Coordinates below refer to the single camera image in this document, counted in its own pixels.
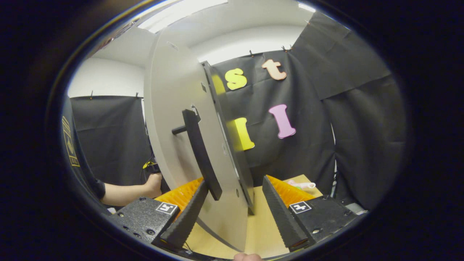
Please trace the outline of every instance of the black handle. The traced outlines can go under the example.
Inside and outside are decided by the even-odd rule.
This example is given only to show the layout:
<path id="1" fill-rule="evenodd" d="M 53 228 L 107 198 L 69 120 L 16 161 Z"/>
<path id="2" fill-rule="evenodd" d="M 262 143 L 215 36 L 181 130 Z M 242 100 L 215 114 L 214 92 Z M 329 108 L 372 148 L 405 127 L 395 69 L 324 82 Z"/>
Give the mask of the black handle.
<path id="1" fill-rule="evenodd" d="M 166 242 L 168 248 L 173 248 L 175 250 L 182 249 L 182 246 L 192 232 L 207 195 L 208 187 L 206 182 L 202 181 L 184 211 L 182 211 L 174 223 L 161 234 L 160 238 Z"/>
<path id="2" fill-rule="evenodd" d="M 216 174 L 214 173 L 208 153 L 206 152 L 205 143 L 203 142 L 203 137 L 201 136 L 200 128 L 198 126 L 198 117 L 195 112 L 191 110 L 183 110 L 182 115 L 184 117 L 185 125 L 173 129 L 172 133 L 176 135 L 187 131 L 188 139 L 190 140 L 190 145 L 192 146 L 193 154 L 197 160 L 201 175 L 205 179 L 205 183 L 214 200 L 217 201 L 221 198 L 222 189 L 218 179 L 216 178 Z"/>

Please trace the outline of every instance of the yellow label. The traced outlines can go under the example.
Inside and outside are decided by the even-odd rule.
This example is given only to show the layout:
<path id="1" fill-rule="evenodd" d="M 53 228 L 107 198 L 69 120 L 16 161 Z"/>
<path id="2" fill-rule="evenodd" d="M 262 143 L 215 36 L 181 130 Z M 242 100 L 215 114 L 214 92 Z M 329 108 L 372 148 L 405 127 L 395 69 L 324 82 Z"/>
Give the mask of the yellow label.
<path id="1" fill-rule="evenodd" d="M 236 68 L 226 72 L 225 79 L 227 81 L 227 87 L 231 90 L 242 88 L 246 85 L 246 77 L 243 76 L 242 69 Z"/>
<path id="2" fill-rule="evenodd" d="M 79 161 L 77 160 L 74 145 L 72 144 L 71 129 L 69 127 L 69 122 L 68 120 L 66 120 L 64 116 L 61 122 L 63 123 L 64 143 L 66 145 L 66 151 L 68 152 L 68 157 L 69 161 L 71 162 L 71 166 L 80 167 Z"/>
<path id="3" fill-rule="evenodd" d="M 246 130 L 246 118 L 235 119 L 235 125 L 237 127 L 238 136 L 242 143 L 243 150 L 249 150 L 255 147 L 255 143 L 251 141 L 248 131 Z"/>

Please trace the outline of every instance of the finger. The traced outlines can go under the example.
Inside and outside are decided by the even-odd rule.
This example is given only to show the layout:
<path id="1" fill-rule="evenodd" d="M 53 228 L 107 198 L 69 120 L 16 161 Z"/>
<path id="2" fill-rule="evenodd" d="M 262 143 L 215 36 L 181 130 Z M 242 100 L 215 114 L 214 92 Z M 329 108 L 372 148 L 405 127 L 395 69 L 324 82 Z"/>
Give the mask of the finger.
<path id="1" fill-rule="evenodd" d="M 263 261 L 263 259 L 257 254 L 249 254 L 242 261 Z"/>
<path id="2" fill-rule="evenodd" d="M 238 253 L 235 256 L 233 256 L 233 259 L 234 261 L 242 261 L 244 257 L 246 257 L 245 253 Z"/>

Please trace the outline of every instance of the black fabric backdrop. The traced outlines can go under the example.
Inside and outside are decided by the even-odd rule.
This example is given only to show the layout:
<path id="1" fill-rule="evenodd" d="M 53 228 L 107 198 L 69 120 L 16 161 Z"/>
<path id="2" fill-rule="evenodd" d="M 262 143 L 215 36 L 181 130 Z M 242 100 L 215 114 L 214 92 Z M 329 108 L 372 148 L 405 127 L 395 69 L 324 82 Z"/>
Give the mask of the black fabric backdrop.
<path id="1" fill-rule="evenodd" d="M 97 206 L 100 207 L 101 213 L 109 214 L 105 206 L 99 201 L 99 199 L 102 198 L 105 194 L 105 186 L 101 181 L 97 180 L 89 170 L 89 165 L 86 161 L 85 154 L 77 137 L 76 125 L 74 121 L 71 101 L 69 98 L 64 101 L 62 120 L 65 120 L 66 125 L 69 127 L 68 136 L 64 131 L 64 123 L 61 126 L 62 133 L 60 135 L 60 139 L 64 155 L 76 157 L 78 162 L 78 164 L 71 164 L 70 159 L 67 158 L 65 166 L 70 168 L 73 175 L 77 178 L 79 183 L 83 185 L 87 192 L 93 195 L 92 200 Z M 70 137 L 69 142 L 71 144 L 67 143 L 67 137 Z"/>
<path id="2" fill-rule="evenodd" d="M 280 62 L 284 80 L 274 80 L 261 65 L 268 59 Z M 274 51 L 240 57 L 212 66 L 226 86 L 228 70 L 240 68 L 247 78 L 245 87 L 230 90 L 227 98 L 234 118 L 245 117 L 255 147 L 245 151 L 254 186 L 260 186 L 268 174 L 278 179 L 304 174 L 329 194 L 335 168 L 335 146 L 329 115 L 311 87 L 302 64 L 291 52 Z M 287 116 L 296 134 L 279 139 L 274 116 L 268 110 L 287 105 Z"/>
<path id="3" fill-rule="evenodd" d="M 359 36 L 320 12 L 292 49 L 329 113 L 338 171 L 356 199 L 374 207 L 393 184 L 408 142 L 394 76 Z"/>
<path id="4" fill-rule="evenodd" d="M 71 99 L 77 134 L 94 176 L 114 185 L 145 183 L 151 148 L 140 98 L 94 96 Z"/>

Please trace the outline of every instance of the white wall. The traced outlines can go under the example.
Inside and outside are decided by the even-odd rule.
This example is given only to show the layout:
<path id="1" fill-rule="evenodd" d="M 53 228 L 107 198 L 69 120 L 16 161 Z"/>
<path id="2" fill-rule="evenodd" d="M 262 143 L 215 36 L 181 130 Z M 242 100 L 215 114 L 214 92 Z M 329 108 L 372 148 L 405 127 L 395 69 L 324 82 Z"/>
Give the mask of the white wall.
<path id="1" fill-rule="evenodd" d="M 145 67 L 154 40 L 154 34 L 133 27 L 121 37 L 114 39 L 105 48 L 96 52 L 93 57 Z"/>
<path id="2" fill-rule="evenodd" d="M 259 52 L 290 49 L 304 26 L 262 26 L 224 34 L 191 47 L 199 62 L 214 65 L 235 57 Z"/>
<path id="3" fill-rule="evenodd" d="M 115 60 L 89 58 L 85 60 L 71 80 L 69 97 L 135 96 L 143 97 L 145 69 Z M 142 113 L 145 108 L 142 101 Z"/>

